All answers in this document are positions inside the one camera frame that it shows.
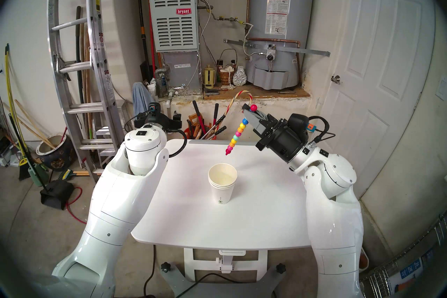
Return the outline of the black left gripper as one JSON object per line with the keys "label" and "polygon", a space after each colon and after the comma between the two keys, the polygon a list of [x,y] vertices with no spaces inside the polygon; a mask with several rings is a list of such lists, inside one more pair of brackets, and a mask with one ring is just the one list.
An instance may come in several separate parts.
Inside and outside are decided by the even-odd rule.
{"label": "black left gripper", "polygon": [[165,132],[180,130],[182,126],[181,120],[170,119],[162,113],[157,113],[155,111],[139,113],[136,120],[134,120],[134,127],[138,129],[147,124],[153,124],[154,126],[157,125]]}

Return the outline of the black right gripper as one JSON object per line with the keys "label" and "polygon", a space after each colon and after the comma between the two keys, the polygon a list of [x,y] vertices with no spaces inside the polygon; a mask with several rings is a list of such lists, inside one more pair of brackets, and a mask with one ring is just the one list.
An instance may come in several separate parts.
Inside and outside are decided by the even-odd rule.
{"label": "black right gripper", "polygon": [[290,162],[308,143],[308,119],[278,120],[271,114],[243,107],[244,118],[260,137],[258,150],[271,149],[284,162]]}

